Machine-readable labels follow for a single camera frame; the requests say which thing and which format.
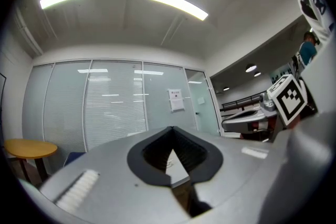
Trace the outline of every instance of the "glass wall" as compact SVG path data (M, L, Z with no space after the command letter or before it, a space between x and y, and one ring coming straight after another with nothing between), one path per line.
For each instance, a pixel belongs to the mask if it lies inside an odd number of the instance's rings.
M57 153L48 157L53 173L70 152L85 152L149 129L181 126L218 135L204 79L202 72L140 61L34 67L23 106L23 136L58 146ZM170 91L178 94L174 97Z

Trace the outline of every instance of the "window blind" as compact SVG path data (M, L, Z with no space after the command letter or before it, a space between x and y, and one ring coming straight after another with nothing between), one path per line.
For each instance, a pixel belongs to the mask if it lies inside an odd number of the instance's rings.
M144 64L145 100L149 129L184 126L196 129L183 68ZM184 110L171 111L168 89L181 89Z
M82 133L82 102L90 62L56 64L44 106L45 141L58 146L49 157L53 172L63 166L70 152L85 152Z
M88 149L146 131L140 62L93 61L86 88Z
M27 83L23 111L23 138L43 141L43 104L54 65L34 67Z

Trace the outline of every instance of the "glass door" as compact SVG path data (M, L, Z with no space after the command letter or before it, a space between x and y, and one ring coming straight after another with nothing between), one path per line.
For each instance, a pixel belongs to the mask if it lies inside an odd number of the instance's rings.
M203 72L185 70L200 132L220 136L215 105Z

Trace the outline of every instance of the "table leg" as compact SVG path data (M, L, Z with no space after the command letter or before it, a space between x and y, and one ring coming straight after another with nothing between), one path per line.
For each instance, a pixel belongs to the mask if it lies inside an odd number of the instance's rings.
M29 179L29 176L28 176L28 173L27 173L27 170L26 170L26 167L25 167L25 164L23 163L23 159L19 159L19 162L20 162L20 166L21 166L21 169L22 169L22 172L25 176L25 179L29 182L30 182L30 179Z
M35 159L35 164L42 182L46 181L48 179L48 174L46 168L44 167L43 159Z

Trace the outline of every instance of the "ceiling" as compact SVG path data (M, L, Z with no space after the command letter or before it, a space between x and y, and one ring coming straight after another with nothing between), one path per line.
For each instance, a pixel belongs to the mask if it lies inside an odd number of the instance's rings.
M254 79L255 71L246 73L249 63L257 65L262 74L271 73L285 65L299 50L304 33L310 29L303 16L289 25L279 34L268 40L240 61L224 69L221 73L211 77L213 87L217 93L223 93L224 87L231 89Z
M235 27L228 14L239 8L237 3L254 5L251 0L187 1L205 10L209 17L200 21L150 0L71 0L45 10L40 8L39 0L19 0L17 6L43 52L53 49L55 41L64 36L75 36L96 43L162 46L202 58L211 50L209 37L222 36L225 31L229 35L230 25ZM247 22L244 18L237 20Z

